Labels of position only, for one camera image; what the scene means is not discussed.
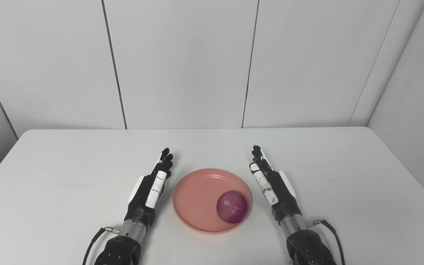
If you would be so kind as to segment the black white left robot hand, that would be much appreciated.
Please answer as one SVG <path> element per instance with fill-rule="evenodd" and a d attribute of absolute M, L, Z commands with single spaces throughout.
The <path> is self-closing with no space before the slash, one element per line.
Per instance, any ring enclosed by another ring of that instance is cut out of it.
<path fill-rule="evenodd" d="M 134 187 L 123 221 L 135 221 L 148 230 L 155 221 L 155 207 L 163 194 L 166 180 L 171 176 L 173 154 L 165 148 L 149 175 L 140 177 Z"/>

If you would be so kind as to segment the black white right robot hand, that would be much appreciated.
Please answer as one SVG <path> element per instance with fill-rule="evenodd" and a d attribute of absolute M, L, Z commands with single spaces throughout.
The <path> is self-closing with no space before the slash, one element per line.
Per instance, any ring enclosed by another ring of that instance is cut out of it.
<path fill-rule="evenodd" d="M 253 146 L 252 155 L 249 169 L 266 201 L 271 205 L 274 219 L 281 224 L 285 218 L 301 218 L 302 212 L 295 196 L 289 189 L 288 179 L 272 168 L 260 146 Z"/>

